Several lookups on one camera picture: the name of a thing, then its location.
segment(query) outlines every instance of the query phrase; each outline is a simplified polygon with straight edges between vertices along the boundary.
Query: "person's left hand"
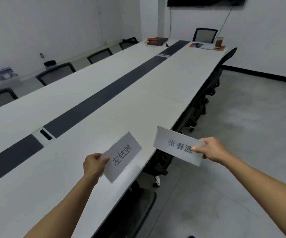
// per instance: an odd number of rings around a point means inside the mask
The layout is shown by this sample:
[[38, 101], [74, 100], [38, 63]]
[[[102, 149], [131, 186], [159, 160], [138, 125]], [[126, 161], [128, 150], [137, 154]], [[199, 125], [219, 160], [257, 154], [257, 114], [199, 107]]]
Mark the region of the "person's left hand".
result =
[[88, 155], [83, 163], [85, 176], [91, 176], [93, 178], [99, 179], [103, 174], [105, 165], [109, 162], [110, 157], [105, 157], [101, 160], [97, 160], [102, 154], [95, 153]]

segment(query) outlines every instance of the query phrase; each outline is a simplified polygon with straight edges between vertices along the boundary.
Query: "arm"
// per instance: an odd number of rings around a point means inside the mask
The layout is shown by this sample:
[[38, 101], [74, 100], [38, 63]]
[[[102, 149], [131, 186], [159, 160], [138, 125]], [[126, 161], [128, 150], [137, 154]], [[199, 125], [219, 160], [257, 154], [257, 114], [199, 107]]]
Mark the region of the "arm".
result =
[[83, 163], [84, 176], [68, 195], [44, 216], [24, 238], [70, 238], [87, 204], [93, 187], [109, 158], [96, 160], [101, 154], [88, 155]]
[[203, 138], [200, 141], [207, 145], [193, 147], [191, 150], [203, 153], [204, 158], [228, 168], [286, 235], [286, 184], [234, 157], [216, 138]]

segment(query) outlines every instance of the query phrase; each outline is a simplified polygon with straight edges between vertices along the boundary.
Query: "glass of brown liquid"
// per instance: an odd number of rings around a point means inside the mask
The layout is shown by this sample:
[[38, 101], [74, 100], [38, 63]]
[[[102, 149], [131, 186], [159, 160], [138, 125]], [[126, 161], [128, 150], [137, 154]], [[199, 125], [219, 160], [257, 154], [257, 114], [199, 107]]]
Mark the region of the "glass of brown liquid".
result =
[[223, 39], [224, 39], [224, 37], [217, 37], [215, 48], [220, 48], [222, 46]]

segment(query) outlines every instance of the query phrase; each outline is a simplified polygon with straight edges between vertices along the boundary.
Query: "chinese characters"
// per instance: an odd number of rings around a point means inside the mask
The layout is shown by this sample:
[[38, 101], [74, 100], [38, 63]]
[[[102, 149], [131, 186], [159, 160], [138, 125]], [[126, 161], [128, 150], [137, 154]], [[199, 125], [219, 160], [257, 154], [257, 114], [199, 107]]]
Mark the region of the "chinese characters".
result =
[[174, 141], [174, 140], [168, 140], [168, 146], [170, 146], [170, 147], [174, 147], [174, 148], [177, 148], [177, 149], [179, 149], [179, 150], [184, 150], [185, 152], [188, 152], [189, 154], [190, 153], [192, 153], [192, 151], [191, 151], [191, 146], [189, 146], [189, 145], [184, 145], [184, 144], [182, 144], [182, 143], [177, 143], [176, 144], [176, 141]]
[[130, 151], [132, 151], [132, 149], [129, 145], [124, 147], [124, 149], [118, 153], [118, 156], [113, 158], [113, 161], [115, 162], [115, 166], [118, 166], [122, 162], [122, 160], [125, 158], [125, 156], [129, 154]]

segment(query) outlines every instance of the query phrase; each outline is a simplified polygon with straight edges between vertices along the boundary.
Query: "television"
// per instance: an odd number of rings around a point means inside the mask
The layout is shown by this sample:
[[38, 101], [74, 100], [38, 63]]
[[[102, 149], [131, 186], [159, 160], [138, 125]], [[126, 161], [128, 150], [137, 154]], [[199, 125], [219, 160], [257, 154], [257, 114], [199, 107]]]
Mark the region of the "television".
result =
[[245, 0], [168, 0], [168, 7], [243, 6]]

